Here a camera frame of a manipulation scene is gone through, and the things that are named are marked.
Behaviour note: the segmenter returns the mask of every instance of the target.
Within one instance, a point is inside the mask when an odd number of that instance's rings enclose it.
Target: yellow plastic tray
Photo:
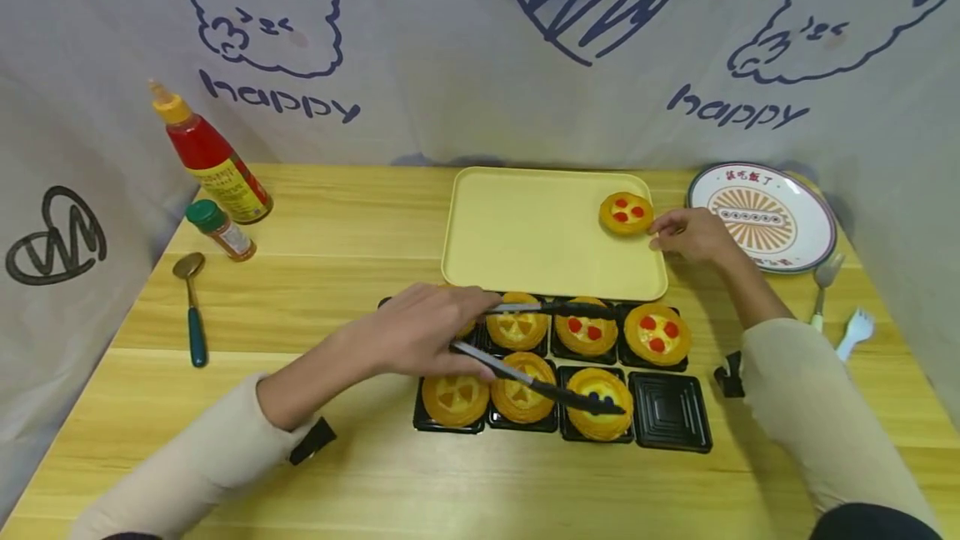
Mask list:
[[[656,300],[668,279],[650,237],[615,237],[600,225],[600,203],[616,192],[650,200],[650,188],[629,173],[463,169],[453,183],[443,276],[501,292]]]

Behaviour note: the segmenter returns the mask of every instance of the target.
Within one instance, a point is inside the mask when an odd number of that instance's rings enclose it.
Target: yellow bottle cap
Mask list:
[[[153,92],[153,111],[157,111],[166,124],[182,123],[193,115],[186,100],[167,90],[157,80],[150,80],[150,90]]]

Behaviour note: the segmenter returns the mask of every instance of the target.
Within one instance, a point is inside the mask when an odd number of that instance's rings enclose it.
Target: person's right hand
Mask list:
[[[657,234],[650,248],[681,254],[693,263],[725,263],[744,256],[723,220],[705,207],[675,209],[657,217],[650,225]]]
[[[468,322],[500,304],[496,292],[479,287],[437,287],[415,283],[383,307],[333,333],[345,338],[355,356],[368,359],[371,374],[409,376],[475,375],[493,372],[473,357],[450,352],[450,340]]]

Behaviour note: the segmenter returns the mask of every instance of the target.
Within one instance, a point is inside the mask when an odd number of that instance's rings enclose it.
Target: white backdrop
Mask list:
[[[960,0],[0,0],[0,17],[0,520],[194,190],[147,78],[248,162],[801,170],[960,420]]]

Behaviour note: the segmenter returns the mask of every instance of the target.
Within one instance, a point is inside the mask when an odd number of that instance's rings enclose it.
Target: spice jar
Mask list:
[[[247,261],[257,251],[257,244],[213,200],[204,198],[186,207],[186,220],[213,238],[233,261]]]

